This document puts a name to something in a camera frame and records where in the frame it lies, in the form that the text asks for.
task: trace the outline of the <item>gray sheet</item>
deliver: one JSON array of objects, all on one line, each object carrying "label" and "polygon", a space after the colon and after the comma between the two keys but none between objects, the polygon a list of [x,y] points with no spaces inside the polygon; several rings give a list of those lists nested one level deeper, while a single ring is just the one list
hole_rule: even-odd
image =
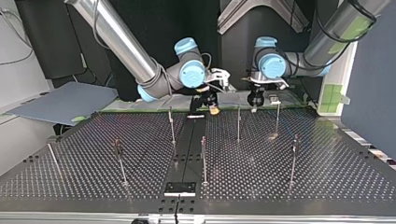
[{"label": "gray sheet", "polygon": [[69,82],[32,102],[8,111],[8,114],[65,125],[76,125],[75,117],[89,116],[109,105],[117,97],[114,89]]}]

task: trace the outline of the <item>black perforated table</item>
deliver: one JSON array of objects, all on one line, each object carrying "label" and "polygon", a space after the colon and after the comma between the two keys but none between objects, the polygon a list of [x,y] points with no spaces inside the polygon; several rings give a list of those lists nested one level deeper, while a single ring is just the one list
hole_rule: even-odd
[{"label": "black perforated table", "polygon": [[[275,138],[275,110],[243,110],[240,142],[237,111],[205,119],[174,113],[173,119],[175,146],[167,113],[96,114],[52,144],[59,165],[45,147],[0,177],[0,218],[67,212],[241,222],[395,220],[396,173],[313,110],[281,110]],[[295,134],[302,150],[290,183]],[[115,139],[125,149],[128,186],[122,185]],[[165,197],[173,182],[194,183],[195,196]]]}]

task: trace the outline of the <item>metal post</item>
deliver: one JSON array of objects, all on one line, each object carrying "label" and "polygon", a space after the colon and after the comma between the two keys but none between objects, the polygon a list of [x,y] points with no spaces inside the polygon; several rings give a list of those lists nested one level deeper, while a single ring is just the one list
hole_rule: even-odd
[{"label": "metal post", "polygon": [[175,140],[175,128],[174,128],[174,121],[172,119],[172,106],[169,107],[169,122],[171,123],[171,131],[172,131],[172,144],[175,146],[176,140]]},{"label": "metal post", "polygon": [[278,136],[278,130],[279,130],[279,115],[280,115],[280,105],[282,104],[279,101],[279,97],[277,97],[276,95],[269,95],[268,96],[270,98],[270,103],[271,105],[277,105],[276,108],[276,126],[275,126],[275,132],[272,134],[272,136],[270,137],[270,139],[275,139]]},{"label": "metal post", "polygon": [[277,105],[277,110],[276,110],[276,128],[275,128],[276,135],[277,135],[277,129],[279,127],[279,114],[280,114],[280,102]]},{"label": "metal post", "polygon": [[121,171],[122,171],[122,178],[123,178],[122,185],[128,186],[129,185],[128,184],[128,180],[126,179],[125,169],[124,169],[124,166],[122,164],[123,149],[121,148],[121,142],[120,142],[119,138],[116,138],[116,140],[114,142],[114,154],[116,155],[116,159],[120,163],[120,168],[121,168]]},{"label": "metal post", "polygon": [[203,136],[202,141],[201,141],[201,146],[202,146],[202,153],[201,153],[201,158],[204,161],[204,186],[208,185],[209,183],[207,182],[206,178],[206,139]]},{"label": "metal post", "polygon": [[236,139],[236,141],[238,143],[241,141],[241,125],[240,125],[241,119],[242,119],[241,118],[241,107],[238,106],[238,136],[237,136],[237,139]]},{"label": "metal post", "polygon": [[58,165],[58,160],[56,159],[52,145],[50,143],[48,143],[47,146],[49,147],[50,155],[52,156],[53,161]]},{"label": "metal post", "polygon": [[293,164],[291,166],[291,174],[290,174],[290,190],[294,185],[294,172],[295,172],[295,163],[297,156],[300,152],[300,138],[298,134],[294,135],[293,143],[292,143],[292,151],[293,151]]}]

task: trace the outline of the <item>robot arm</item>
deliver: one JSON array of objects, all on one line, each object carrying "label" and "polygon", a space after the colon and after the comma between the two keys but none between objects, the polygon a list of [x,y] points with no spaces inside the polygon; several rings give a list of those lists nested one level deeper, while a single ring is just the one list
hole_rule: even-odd
[{"label": "robot arm", "polygon": [[166,70],[149,57],[108,0],[64,0],[97,30],[139,84],[142,99],[151,102],[182,87],[202,88],[211,71],[204,64],[194,39],[175,44],[179,63]]},{"label": "robot arm", "polygon": [[390,0],[344,0],[325,26],[317,16],[321,32],[305,52],[283,52],[276,46],[275,38],[259,37],[253,54],[249,77],[251,94],[247,101],[252,106],[261,106],[264,84],[275,83],[285,88],[282,77],[326,75],[348,45],[370,31],[376,17],[389,3]]}]

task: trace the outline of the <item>green panel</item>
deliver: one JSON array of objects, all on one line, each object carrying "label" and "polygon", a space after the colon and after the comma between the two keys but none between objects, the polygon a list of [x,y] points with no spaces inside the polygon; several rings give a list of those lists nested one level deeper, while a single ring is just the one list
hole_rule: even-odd
[{"label": "green panel", "polygon": [[337,107],[341,103],[342,85],[326,84],[324,87],[320,113],[336,113]]}]

